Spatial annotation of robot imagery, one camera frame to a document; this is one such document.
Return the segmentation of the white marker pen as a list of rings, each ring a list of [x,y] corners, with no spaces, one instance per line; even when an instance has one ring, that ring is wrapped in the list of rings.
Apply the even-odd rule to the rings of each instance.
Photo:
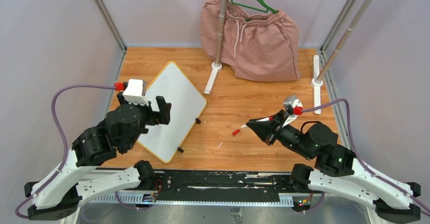
[[[268,117],[261,118],[261,119],[251,119],[250,122],[267,122],[267,121],[272,120],[272,119],[273,119],[273,116],[268,116]],[[240,128],[247,128],[247,124],[240,126]]]

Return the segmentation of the yellow framed whiteboard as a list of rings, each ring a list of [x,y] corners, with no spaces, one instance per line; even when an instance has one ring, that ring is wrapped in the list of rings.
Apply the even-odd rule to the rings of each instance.
[[[163,163],[169,163],[206,108],[207,100],[173,61],[168,62],[150,83],[146,97],[158,111],[156,96],[171,103],[168,125],[147,126],[138,143]]]

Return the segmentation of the red marker cap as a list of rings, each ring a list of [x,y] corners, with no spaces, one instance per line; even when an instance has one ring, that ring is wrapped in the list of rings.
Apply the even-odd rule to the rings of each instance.
[[[232,135],[233,135],[233,136],[235,136],[235,135],[237,135],[240,131],[241,131],[240,129],[237,129],[237,130],[235,130],[235,131],[232,133]]]

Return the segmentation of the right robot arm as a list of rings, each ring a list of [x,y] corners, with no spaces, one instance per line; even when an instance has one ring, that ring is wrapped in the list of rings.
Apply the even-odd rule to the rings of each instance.
[[[313,167],[295,164],[290,187],[295,192],[320,191],[355,201],[372,209],[381,218],[393,223],[411,223],[421,219],[421,209],[413,203],[420,195],[415,182],[398,182],[394,187],[382,174],[362,165],[356,154],[338,144],[338,134],[325,124],[314,121],[303,132],[290,125],[293,116],[280,110],[261,119],[250,119],[246,126],[267,145],[279,141],[287,149],[307,160]]]

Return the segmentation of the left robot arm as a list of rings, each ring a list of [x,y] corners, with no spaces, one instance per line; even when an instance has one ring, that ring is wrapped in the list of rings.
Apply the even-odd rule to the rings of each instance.
[[[25,194],[32,200],[27,210],[29,220],[60,220],[86,203],[119,190],[161,190],[160,177],[145,160],[115,174],[83,180],[104,162],[130,151],[138,138],[148,133],[149,126],[170,122],[171,104],[162,96],[156,97],[157,111],[150,105],[127,103],[121,93],[118,99],[120,105],[107,113],[97,126],[86,129],[56,169],[45,179],[25,185]]]

